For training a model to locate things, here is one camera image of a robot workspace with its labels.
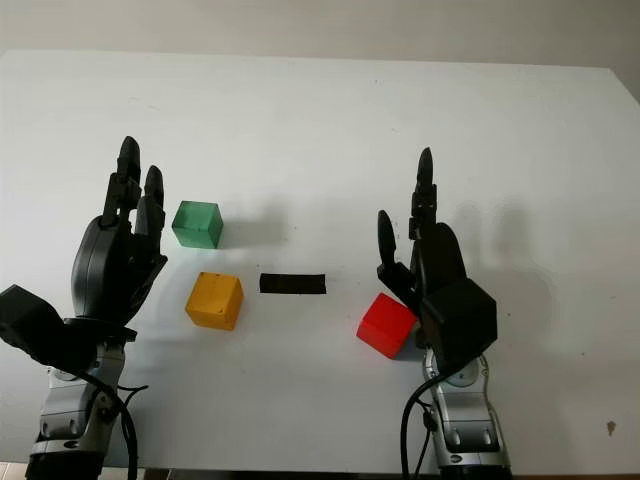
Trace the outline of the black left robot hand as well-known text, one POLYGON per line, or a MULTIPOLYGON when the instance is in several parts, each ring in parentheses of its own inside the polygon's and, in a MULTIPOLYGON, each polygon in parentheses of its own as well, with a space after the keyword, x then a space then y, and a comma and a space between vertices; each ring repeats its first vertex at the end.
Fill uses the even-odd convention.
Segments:
POLYGON ((138 313, 168 258, 160 251, 165 225, 160 169, 141 179, 140 148, 127 136, 109 177, 102 213, 87 226, 71 275, 75 316, 65 320, 86 335, 133 342, 127 324, 138 313))

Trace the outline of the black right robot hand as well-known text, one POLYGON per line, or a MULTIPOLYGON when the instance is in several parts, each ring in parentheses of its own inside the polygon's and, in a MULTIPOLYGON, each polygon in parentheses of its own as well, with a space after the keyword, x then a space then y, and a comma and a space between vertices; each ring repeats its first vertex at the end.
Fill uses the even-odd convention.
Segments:
POLYGON ((426 147, 420 154, 416 185, 411 197, 409 239, 413 241, 408 266, 395 260, 396 241, 386 211, 377 215, 377 241, 381 263, 379 280, 418 318, 415 344, 429 346, 421 314, 422 300, 429 294, 466 277, 455 233, 436 220, 437 185, 433 182, 433 157, 426 147))

